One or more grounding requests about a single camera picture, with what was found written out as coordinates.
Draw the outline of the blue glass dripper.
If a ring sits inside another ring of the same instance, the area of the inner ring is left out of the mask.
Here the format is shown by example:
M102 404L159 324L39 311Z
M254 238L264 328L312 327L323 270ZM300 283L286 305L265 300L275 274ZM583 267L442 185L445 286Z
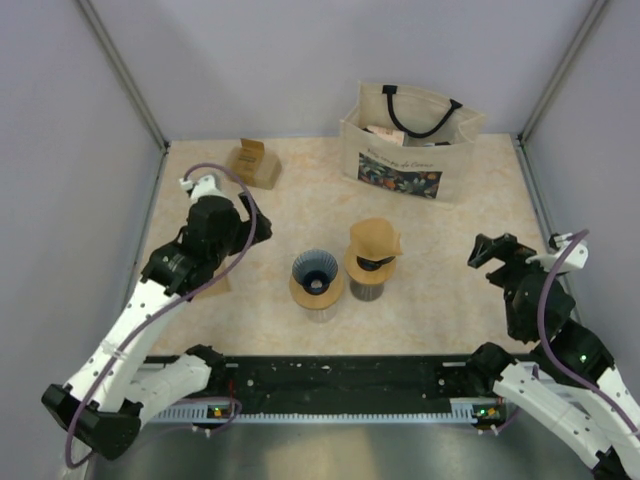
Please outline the blue glass dripper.
M356 257L356 263L358 267L367 272L378 271L391 264L394 260L395 256L386 257L380 260L371 260L360 256Z
M338 263L325 250L312 249L300 254L293 262L294 281L310 295L326 292L338 274Z

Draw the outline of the wooden ring stand front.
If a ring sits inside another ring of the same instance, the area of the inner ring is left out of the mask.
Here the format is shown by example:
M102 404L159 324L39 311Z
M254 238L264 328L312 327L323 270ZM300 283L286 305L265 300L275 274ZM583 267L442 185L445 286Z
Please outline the wooden ring stand front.
M293 300L300 307L308 310L325 310L335 305L344 292L344 285L344 276L338 273L326 291L321 294L310 294L293 276L289 278L289 290Z

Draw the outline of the clear glass beaker wooden collar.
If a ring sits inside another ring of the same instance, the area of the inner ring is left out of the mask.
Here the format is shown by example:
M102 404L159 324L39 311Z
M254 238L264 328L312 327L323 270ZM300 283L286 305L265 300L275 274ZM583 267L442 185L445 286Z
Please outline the clear glass beaker wooden collar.
M332 305L324 309L305 309L306 318L314 323L326 323L332 320L337 312L337 306Z

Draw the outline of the brown paper coffee filter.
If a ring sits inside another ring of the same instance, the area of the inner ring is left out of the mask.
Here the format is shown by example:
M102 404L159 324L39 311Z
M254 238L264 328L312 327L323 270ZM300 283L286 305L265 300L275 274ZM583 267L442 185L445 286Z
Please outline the brown paper coffee filter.
M374 261L403 254L400 232L382 217L354 223L350 227L350 247L357 257Z

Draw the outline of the wooden dripper ring stand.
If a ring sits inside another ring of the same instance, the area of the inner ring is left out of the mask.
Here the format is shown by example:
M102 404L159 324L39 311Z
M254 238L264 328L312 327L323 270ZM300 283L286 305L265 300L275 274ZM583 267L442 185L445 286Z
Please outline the wooden dripper ring stand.
M357 262L357 256L352 247L348 247L344 257L344 266L349 277L362 285L372 286L386 283L396 271L397 259L380 266L376 270L365 270Z

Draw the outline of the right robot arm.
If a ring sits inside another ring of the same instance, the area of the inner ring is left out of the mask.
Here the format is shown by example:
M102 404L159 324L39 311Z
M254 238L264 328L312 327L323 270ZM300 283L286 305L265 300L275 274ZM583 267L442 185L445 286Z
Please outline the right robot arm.
M558 279L582 269L589 257L586 231L554 234L538 253L511 234L479 234L467 264L497 259L487 274L501 288L511 338L536 346L527 368L487 342L467 360L467 384L495 394L538 421L564 442L596 479L639 476L639 403L628 390L613 354L587 327L572 320L576 302Z

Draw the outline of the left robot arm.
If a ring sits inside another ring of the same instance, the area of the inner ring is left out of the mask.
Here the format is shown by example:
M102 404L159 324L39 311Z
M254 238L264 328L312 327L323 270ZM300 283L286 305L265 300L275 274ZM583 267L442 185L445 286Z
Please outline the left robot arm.
M41 401L65 430L65 462L75 441L91 453L114 460L133 444L154 416L192 394L216 396L226 387L223 358L196 345L173 363L140 382L134 377L151 347L194 296L233 270L255 244L272 236L250 192L239 198L249 217L242 220L233 202L216 193L200 196L190 207L176 238L156 249L143 268L133 294L86 363L65 383L51 384Z

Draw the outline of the brown paper filter stack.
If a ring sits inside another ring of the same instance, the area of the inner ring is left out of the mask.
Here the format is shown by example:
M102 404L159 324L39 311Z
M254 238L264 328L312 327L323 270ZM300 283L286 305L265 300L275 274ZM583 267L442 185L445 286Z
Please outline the brown paper filter stack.
M219 295L225 295L232 291L232 287L230 284L230 280L227 275L223 278L219 279L216 282L210 281L208 287L202 290L198 295L194 297L194 299L200 301L209 298L213 298Z

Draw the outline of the brown cardboard box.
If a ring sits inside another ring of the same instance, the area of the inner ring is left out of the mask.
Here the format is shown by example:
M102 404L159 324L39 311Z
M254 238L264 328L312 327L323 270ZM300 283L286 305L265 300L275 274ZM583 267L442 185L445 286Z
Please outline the brown cardboard box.
M278 155L258 140L242 138L227 159L227 166L247 186L272 190L282 172Z

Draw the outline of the smoked glass carafe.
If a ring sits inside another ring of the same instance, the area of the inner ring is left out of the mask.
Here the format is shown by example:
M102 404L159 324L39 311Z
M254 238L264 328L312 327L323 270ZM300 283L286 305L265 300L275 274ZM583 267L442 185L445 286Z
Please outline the smoked glass carafe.
M354 280L350 281L350 291L352 295L357 300L364 302L371 302L380 298L384 293L384 287L384 283L368 285L356 282Z

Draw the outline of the cream canvas tote bag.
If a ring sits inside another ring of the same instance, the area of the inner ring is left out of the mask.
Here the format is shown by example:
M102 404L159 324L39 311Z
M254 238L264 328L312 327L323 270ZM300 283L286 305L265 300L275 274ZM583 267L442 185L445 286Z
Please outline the cream canvas tote bag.
M447 207L461 196L486 117L423 88L361 82L340 122L345 176Z

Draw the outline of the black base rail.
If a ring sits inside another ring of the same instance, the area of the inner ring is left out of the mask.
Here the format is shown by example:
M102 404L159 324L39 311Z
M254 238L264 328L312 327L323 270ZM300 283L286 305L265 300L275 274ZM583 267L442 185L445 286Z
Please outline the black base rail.
M195 398L230 397L249 414L449 413L454 399L495 401L466 355L228 356Z

